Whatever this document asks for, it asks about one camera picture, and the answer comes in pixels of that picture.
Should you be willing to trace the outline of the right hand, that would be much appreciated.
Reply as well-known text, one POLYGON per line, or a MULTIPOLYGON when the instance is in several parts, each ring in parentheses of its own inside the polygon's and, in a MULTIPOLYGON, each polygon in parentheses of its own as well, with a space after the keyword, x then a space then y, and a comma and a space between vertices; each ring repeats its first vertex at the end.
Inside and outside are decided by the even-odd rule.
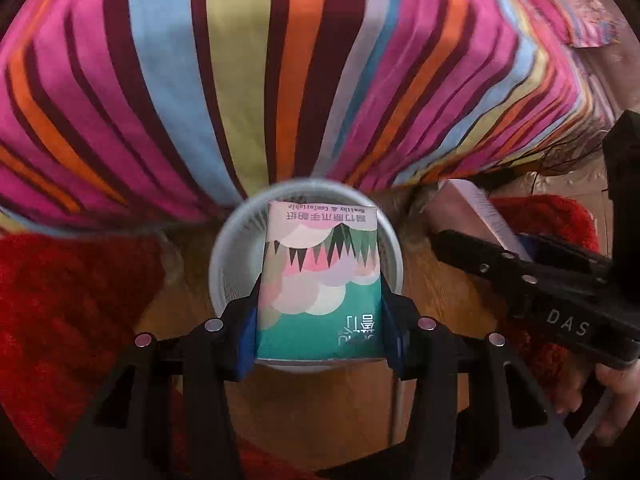
POLYGON ((569 358, 563 365, 552 404, 558 414, 576 412, 582 405, 582 388, 591 373, 612 391, 612 402, 593 435, 600 444, 612 445, 620 436, 639 405, 639 362, 626 370, 604 364, 591 364, 569 358))

